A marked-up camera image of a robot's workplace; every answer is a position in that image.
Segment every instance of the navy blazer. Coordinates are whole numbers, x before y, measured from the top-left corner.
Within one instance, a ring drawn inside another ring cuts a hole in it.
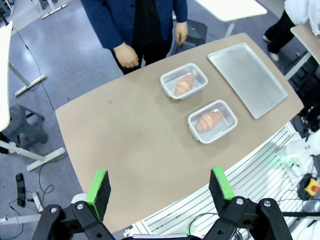
[[[164,40],[172,35],[172,11],[178,23],[187,20],[187,0],[154,0]],[[110,49],[123,42],[132,46],[136,0],[81,0],[102,47]]]

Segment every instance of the person's hand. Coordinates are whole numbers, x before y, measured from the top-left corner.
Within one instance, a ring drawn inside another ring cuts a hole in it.
[[[120,46],[115,47],[113,50],[116,59],[122,67],[129,69],[139,65],[139,59],[136,51],[125,42]]]
[[[184,44],[188,35],[187,22],[178,22],[175,27],[176,43],[181,46]]]

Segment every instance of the red button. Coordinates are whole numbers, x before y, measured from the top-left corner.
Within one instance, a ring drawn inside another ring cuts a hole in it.
[[[315,193],[319,192],[319,187],[318,186],[312,186],[311,190],[314,191]]]

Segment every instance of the transparent food container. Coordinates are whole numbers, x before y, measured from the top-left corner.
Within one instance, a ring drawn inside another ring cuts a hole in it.
[[[208,112],[218,111],[223,113],[223,118],[218,122],[218,124],[208,131],[201,133],[198,132],[196,129],[196,124],[201,115]],[[225,101],[217,100],[192,113],[188,118],[188,123],[189,131],[191,132],[194,139],[200,141],[203,144],[210,144],[234,129],[238,124],[238,119]]]
[[[192,74],[194,77],[193,86],[190,91],[177,96],[175,94],[177,82],[188,74]],[[197,65],[188,63],[162,75],[160,82],[163,91],[168,97],[173,99],[185,99],[203,89],[205,85],[207,85],[208,79]]]

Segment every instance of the silver baking tray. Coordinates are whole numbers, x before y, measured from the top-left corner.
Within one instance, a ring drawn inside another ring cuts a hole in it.
[[[210,53],[208,58],[255,119],[288,96],[276,77],[245,43]]]

